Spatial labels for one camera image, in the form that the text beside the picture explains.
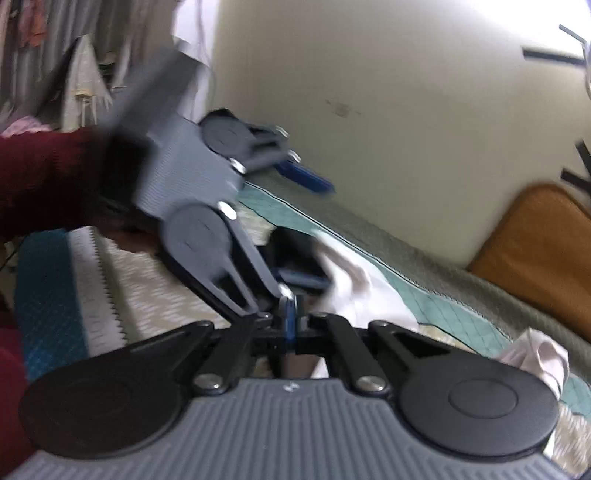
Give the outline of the red sleeve forearm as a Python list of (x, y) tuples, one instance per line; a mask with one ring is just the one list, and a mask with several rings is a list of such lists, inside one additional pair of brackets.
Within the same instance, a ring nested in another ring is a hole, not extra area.
[(137, 236), (100, 211), (104, 183), (94, 132), (25, 132), (1, 139), (1, 242), (93, 225), (131, 249)]

